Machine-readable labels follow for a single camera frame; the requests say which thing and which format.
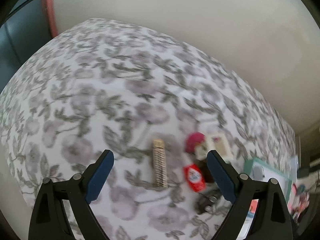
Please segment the floral grey white blanket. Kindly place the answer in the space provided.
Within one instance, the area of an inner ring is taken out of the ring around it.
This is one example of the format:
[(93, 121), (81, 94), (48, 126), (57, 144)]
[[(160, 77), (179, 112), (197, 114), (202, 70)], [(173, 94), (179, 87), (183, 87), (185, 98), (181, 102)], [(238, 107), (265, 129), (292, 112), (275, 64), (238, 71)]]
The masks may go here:
[[(289, 174), (295, 133), (234, 71), (199, 49), (138, 25), (92, 18), (33, 54), (1, 92), (1, 153), (29, 206), (43, 178), (115, 163), (91, 207), (111, 239), (210, 239), (230, 203), (197, 215), (185, 181), (191, 133), (224, 133), (233, 166), (257, 157)], [(155, 182), (153, 139), (168, 187)]]

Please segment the black toy car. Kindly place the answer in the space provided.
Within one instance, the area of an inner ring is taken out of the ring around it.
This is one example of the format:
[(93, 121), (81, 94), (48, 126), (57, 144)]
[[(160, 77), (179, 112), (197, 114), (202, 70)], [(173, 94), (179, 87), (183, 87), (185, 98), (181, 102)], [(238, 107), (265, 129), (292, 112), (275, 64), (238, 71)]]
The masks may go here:
[(195, 200), (195, 212), (197, 215), (207, 213), (211, 210), (212, 206), (216, 204), (222, 196), (219, 188), (210, 189), (199, 193), (198, 198)]

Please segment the colourful toy pile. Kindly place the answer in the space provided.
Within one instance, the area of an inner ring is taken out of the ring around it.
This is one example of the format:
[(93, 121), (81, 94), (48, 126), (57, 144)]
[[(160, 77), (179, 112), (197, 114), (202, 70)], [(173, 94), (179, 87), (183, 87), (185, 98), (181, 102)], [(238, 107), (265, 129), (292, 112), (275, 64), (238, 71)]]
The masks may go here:
[(287, 204), (291, 218), (298, 222), (299, 216), (308, 208), (310, 204), (310, 194), (304, 184), (293, 183), (289, 201)]

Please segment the teal white cardboard tray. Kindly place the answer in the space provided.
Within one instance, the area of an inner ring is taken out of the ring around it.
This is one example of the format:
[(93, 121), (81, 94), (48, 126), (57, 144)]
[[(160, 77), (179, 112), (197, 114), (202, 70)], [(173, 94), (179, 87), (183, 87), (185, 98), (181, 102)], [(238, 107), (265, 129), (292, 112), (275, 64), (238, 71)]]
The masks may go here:
[[(257, 157), (245, 161), (243, 172), (250, 176), (251, 179), (257, 181), (268, 182), (271, 178), (276, 179), (284, 195), (285, 202), (286, 204), (288, 203), (292, 186), (292, 180), (288, 175), (276, 170), (271, 165), (268, 165)], [(251, 219), (246, 217), (237, 239), (246, 238), (253, 222), (253, 218)]]

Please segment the orange blue toy knife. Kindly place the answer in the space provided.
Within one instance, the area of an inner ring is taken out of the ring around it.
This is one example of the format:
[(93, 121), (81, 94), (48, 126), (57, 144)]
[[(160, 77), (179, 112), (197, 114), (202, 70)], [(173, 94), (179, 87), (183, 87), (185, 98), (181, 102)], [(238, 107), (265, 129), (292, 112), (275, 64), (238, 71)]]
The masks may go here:
[(258, 205), (259, 200), (258, 199), (253, 199), (251, 201), (250, 207), (249, 207), (249, 211), (247, 214), (248, 218), (253, 218), (257, 209), (257, 205)]

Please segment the black power adapter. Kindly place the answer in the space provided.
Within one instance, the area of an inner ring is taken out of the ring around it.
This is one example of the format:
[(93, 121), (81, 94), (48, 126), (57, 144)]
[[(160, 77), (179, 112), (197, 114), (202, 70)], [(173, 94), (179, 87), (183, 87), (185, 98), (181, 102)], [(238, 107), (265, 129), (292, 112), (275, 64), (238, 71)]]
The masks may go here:
[(300, 167), (297, 171), (297, 178), (302, 179), (308, 177), (310, 174), (310, 166)]

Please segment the white power strip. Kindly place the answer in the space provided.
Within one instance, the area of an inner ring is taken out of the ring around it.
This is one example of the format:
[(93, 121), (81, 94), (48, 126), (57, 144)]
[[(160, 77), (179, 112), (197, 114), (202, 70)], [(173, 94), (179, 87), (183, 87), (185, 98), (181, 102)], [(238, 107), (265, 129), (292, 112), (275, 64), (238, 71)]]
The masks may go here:
[(290, 179), (293, 183), (297, 180), (297, 171), (299, 169), (299, 160), (298, 156), (295, 155), (290, 159)]

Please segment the white hair claw clip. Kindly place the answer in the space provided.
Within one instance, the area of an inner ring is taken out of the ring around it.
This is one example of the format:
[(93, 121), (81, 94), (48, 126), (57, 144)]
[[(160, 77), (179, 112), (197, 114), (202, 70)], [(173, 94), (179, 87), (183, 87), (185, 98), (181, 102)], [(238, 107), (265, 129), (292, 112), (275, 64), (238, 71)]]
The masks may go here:
[(206, 135), (205, 142), (207, 150), (216, 150), (216, 152), (225, 162), (231, 162), (233, 160), (233, 154), (231, 152), (227, 137), (224, 133)]

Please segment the black square box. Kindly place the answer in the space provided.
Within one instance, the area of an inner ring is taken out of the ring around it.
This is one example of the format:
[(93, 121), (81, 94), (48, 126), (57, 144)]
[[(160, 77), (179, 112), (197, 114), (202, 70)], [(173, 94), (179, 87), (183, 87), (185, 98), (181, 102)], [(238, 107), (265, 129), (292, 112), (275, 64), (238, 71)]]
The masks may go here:
[(208, 165), (207, 165), (207, 161), (206, 160), (197, 160), (195, 161), (196, 165), (199, 167), (202, 175), (203, 175), (203, 178), (204, 178), (204, 181), (206, 183), (214, 183), (215, 180), (208, 168)]

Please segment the red small bottle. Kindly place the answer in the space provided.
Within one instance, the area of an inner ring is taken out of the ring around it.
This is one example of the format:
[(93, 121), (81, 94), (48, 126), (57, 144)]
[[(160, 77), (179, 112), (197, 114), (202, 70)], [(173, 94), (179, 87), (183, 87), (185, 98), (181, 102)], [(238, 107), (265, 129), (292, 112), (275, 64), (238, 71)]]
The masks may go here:
[(190, 164), (183, 168), (185, 179), (194, 192), (201, 192), (206, 188), (204, 177), (196, 164)]

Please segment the gold patterned lighter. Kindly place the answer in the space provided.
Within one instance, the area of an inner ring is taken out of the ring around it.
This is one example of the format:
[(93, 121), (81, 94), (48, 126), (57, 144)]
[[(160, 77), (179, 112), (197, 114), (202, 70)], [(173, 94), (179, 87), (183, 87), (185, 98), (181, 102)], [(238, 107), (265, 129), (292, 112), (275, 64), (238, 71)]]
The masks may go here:
[(158, 187), (168, 187), (165, 144), (162, 139), (153, 139), (152, 157), (155, 182)]

